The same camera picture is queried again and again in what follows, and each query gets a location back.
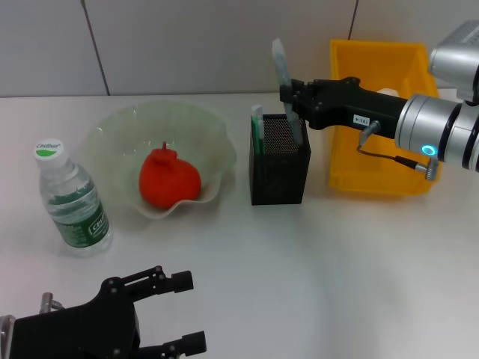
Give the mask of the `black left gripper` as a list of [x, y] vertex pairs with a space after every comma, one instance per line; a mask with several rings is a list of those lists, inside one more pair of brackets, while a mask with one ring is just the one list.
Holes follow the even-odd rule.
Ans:
[[119, 277], [88, 303], [17, 319], [10, 358], [130, 358], [140, 339], [133, 300]]

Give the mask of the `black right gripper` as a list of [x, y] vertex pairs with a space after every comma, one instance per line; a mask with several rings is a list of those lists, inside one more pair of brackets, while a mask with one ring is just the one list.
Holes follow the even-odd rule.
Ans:
[[357, 115], [379, 123], [378, 135], [392, 139], [406, 100], [366, 90], [360, 80], [347, 77], [341, 80], [291, 80], [291, 86], [280, 86], [280, 100], [291, 105], [292, 111], [308, 121], [312, 129], [346, 126], [363, 129], [366, 125], [355, 122]]

